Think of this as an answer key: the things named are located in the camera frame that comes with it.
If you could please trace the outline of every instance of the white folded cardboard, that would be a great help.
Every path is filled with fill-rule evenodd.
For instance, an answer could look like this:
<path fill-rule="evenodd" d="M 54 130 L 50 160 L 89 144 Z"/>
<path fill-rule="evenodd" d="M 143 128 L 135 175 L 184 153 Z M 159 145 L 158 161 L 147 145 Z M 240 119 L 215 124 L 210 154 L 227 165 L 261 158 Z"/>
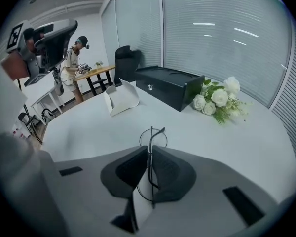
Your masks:
<path fill-rule="evenodd" d="M 104 99 L 111 117 L 139 104 L 135 87 L 127 81 L 122 79 L 120 81 L 122 86 L 118 88 L 110 86 L 104 92 Z"/>

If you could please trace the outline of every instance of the shorts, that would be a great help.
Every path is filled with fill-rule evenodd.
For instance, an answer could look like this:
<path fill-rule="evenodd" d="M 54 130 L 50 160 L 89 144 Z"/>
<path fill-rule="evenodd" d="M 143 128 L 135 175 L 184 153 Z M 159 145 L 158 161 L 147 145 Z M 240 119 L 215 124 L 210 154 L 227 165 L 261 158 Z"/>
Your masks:
<path fill-rule="evenodd" d="M 74 91 L 78 89 L 77 82 L 74 81 L 74 76 L 69 75 L 66 72 L 62 72 L 60 74 L 61 82 L 65 87 L 67 87 L 70 91 Z"/>

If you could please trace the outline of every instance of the black slot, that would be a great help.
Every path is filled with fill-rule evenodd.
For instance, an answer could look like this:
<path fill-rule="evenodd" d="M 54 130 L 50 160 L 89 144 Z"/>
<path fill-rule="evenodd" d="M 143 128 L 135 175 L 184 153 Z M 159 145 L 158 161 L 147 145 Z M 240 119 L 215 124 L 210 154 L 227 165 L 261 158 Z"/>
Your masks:
<path fill-rule="evenodd" d="M 75 174 L 79 171 L 82 171 L 82 168 L 80 167 L 73 167 L 73 168 L 66 168 L 66 169 L 62 169 L 59 170 L 59 173 L 61 174 L 61 176 L 68 176 L 71 174 Z"/>
<path fill-rule="evenodd" d="M 254 224 L 264 216 L 264 213 L 238 187 L 224 189 L 223 193 L 248 226 Z"/>

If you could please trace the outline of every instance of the white table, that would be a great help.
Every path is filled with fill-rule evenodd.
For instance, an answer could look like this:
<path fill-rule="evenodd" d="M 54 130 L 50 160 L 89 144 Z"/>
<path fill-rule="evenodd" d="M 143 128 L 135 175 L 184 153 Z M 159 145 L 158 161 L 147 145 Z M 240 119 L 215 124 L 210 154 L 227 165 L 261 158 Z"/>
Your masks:
<path fill-rule="evenodd" d="M 114 117 L 103 95 L 68 110 L 49 123 L 42 150 L 55 162 L 90 158 L 137 146 L 143 131 L 165 127 L 167 147 L 223 162 L 277 202 L 296 192 L 289 137 L 282 122 L 258 101 L 240 92 L 241 100 L 254 103 L 246 121 L 237 118 L 221 126 L 191 106 L 178 112 L 138 88 L 137 92 L 139 105 Z"/>
<path fill-rule="evenodd" d="M 55 98 L 52 95 L 52 92 L 55 90 L 55 86 L 54 86 L 54 78 L 52 76 L 51 73 L 49 73 L 47 76 L 45 76 L 42 80 L 40 80 L 39 82 L 30 85 L 28 87 L 24 87 L 24 92 L 25 95 L 28 97 L 27 101 L 26 101 L 26 105 L 27 106 L 31 106 L 32 109 L 34 110 L 34 112 L 36 113 L 37 117 L 40 119 L 40 121 L 46 125 L 46 122 L 43 120 L 43 118 L 41 117 L 41 114 L 37 111 L 37 109 L 35 108 L 35 105 L 37 103 L 40 103 L 42 105 L 42 107 L 45 109 L 46 107 L 44 106 L 44 104 L 42 103 L 42 100 L 49 96 L 51 98 L 51 100 L 53 101 L 55 107 L 59 110 L 60 113 L 63 113 L 62 110 L 59 108 Z M 59 102 L 65 106 L 63 100 L 58 97 Z"/>

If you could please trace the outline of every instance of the black storage box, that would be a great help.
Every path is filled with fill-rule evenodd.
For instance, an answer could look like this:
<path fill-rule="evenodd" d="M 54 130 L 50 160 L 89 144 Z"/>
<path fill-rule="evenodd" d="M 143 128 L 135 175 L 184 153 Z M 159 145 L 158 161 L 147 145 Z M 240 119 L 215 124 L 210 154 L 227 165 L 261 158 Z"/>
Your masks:
<path fill-rule="evenodd" d="M 204 76 L 162 68 L 159 66 L 137 69 L 136 86 L 177 111 L 189 105 L 199 94 Z"/>

